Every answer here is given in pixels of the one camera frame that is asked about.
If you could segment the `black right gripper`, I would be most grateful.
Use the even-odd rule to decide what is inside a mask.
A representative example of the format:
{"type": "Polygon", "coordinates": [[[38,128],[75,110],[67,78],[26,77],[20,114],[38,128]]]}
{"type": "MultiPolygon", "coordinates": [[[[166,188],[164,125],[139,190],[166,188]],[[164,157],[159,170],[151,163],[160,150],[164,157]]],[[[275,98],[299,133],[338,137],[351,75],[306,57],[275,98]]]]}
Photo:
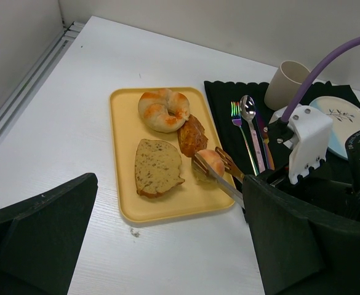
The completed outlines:
{"type": "Polygon", "coordinates": [[[296,184],[289,181],[289,156],[292,150],[278,139],[288,139],[294,132],[281,124],[271,123],[268,126],[268,147],[271,151],[274,169],[267,169],[259,174],[259,188],[264,191],[350,191],[352,177],[348,162],[339,159],[331,152],[326,158],[319,158],[316,163],[306,168],[307,175],[299,176],[296,184]]]}

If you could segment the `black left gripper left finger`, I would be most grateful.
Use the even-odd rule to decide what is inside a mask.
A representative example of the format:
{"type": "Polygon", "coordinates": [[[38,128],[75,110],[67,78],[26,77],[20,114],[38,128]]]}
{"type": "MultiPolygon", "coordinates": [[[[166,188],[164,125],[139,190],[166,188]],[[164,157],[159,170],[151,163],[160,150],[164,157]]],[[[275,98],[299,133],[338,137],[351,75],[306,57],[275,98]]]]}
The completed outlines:
{"type": "Polygon", "coordinates": [[[0,294],[67,294],[97,189],[85,173],[0,209],[0,294]]]}

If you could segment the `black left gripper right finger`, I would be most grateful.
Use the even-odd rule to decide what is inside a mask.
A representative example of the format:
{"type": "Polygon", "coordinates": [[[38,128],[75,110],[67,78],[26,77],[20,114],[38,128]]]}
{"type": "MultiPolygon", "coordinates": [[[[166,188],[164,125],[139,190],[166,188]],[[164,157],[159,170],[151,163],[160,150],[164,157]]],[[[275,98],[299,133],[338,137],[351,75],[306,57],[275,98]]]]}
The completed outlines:
{"type": "Polygon", "coordinates": [[[242,193],[265,294],[360,294],[360,222],[252,175],[242,193]]]}

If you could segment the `stainless steel tongs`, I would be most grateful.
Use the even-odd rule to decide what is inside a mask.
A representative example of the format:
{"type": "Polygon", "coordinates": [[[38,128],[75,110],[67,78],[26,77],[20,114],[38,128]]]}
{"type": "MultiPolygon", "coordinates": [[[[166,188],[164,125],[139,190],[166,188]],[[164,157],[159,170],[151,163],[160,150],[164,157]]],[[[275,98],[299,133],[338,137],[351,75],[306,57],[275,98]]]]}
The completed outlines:
{"type": "Polygon", "coordinates": [[[192,168],[194,167],[197,171],[200,171],[202,174],[212,179],[212,183],[215,183],[227,196],[231,197],[244,210],[245,205],[242,193],[236,189],[234,184],[231,184],[229,180],[226,179],[225,175],[229,174],[232,178],[241,182],[244,180],[245,174],[237,167],[233,159],[222,148],[217,146],[214,151],[216,151],[223,160],[225,166],[225,174],[223,177],[216,174],[211,166],[197,153],[191,158],[192,168]]]}

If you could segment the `small round bread roll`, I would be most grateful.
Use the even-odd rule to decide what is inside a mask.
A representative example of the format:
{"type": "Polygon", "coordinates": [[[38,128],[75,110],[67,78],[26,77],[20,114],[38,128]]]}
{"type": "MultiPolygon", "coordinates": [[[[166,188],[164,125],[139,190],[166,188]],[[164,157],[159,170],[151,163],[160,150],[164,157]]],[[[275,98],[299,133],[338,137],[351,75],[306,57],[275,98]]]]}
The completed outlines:
{"type": "MultiPolygon", "coordinates": [[[[223,177],[225,174],[225,166],[223,160],[219,156],[219,154],[211,149],[202,149],[197,152],[210,166],[211,168],[218,174],[220,177],[223,177]]],[[[193,167],[193,174],[194,177],[198,181],[204,181],[206,183],[211,183],[213,180],[207,177],[206,175],[202,174],[200,171],[197,171],[193,167]]]]}

